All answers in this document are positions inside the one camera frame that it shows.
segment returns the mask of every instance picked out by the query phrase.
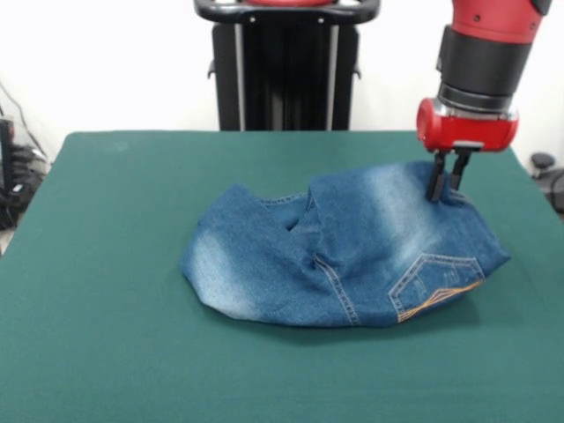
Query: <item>green table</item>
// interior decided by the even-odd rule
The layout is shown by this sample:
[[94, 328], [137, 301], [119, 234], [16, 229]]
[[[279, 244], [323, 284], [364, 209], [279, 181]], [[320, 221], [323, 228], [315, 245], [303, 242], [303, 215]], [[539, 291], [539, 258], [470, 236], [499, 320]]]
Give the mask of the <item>green table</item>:
[[513, 259], [387, 330], [299, 330], [202, 307], [178, 261], [234, 182], [430, 160], [411, 132], [75, 134], [0, 261], [0, 421], [564, 421], [564, 227], [512, 152], [469, 194]]

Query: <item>black cable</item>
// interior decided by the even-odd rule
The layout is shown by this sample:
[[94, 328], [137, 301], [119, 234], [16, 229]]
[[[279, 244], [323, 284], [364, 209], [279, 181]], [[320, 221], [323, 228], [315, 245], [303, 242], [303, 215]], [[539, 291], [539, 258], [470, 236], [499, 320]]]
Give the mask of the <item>black cable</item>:
[[38, 148], [38, 150], [41, 152], [41, 154], [43, 154], [45, 157], [47, 157], [47, 154], [45, 153], [45, 151], [43, 150], [43, 148], [41, 147], [41, 145], [39, 144], [39, 141], [37, 141], [37, 139], [33, 136], [33, 134], [31, 133], [31, 131], [29, 130], [29, 128], [27, 128], [27, 122], [26, 122], [26, 117], [24, 116], [24, 110], [23, 108], [19, 105], [19, 103], [11, 96], [10, 92], [8, 90], [6, 90], [6, 87], [4, 86], [4, 84], [2, 84], [2, 81], [0, 81], [0, 89], [2, 89], [2, 91], [4, 92], [4, 94], [6, 94], [6, 97], [8, 97], [8, 100], [10, 100], [14, 106], [16, 106], [16, 108], [18, 108], [19, 111], [19, 119], [21, 120], [21, 124], [24, 127], [24, 129], [27, 132], [27, 135], [29, 135], [29, 137], [32, 139], [33, 143], [35, 144], [35, 146]]

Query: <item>white wall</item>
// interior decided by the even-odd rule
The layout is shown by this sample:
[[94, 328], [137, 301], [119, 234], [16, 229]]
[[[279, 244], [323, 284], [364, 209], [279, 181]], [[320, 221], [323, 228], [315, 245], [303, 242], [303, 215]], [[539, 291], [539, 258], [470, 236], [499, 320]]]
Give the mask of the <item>white wall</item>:
[[[206, 80], [212, 24], [191, 0], [0, 0], [0, 79], [55, 155], [75, 130], [218, 128]], [[353, 130], [413, 130], [419, 101], [434, 96], [434, 70], [450, 0], [383, 0], [360, 27], [361, 81]], [[553, 2], [516, 97], [513, 146], [564, 162], [564, 4]], [[4, 108], [8, 108], [0, 94]]]

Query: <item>jeans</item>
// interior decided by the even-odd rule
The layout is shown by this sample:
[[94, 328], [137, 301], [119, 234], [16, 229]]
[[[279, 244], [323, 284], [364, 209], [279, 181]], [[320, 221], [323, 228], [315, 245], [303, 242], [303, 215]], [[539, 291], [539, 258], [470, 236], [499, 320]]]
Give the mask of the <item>jeans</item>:
[[444, 306], [509, 260], [471, 201], [432, 164], [314, 178], [266, 200], [236, 184], [197, 223], [181, 269], [199, 300], [233, 319], [386, 327]]

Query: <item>black metal stand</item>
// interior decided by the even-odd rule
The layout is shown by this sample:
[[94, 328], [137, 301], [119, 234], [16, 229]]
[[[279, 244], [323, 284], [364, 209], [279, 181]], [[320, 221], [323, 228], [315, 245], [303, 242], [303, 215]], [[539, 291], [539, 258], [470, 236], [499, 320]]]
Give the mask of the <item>black metal stand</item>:
[[273, 8], [196, 0], [213, 28], [221, 130], [348, 130], [359, 35], [379, 0]]

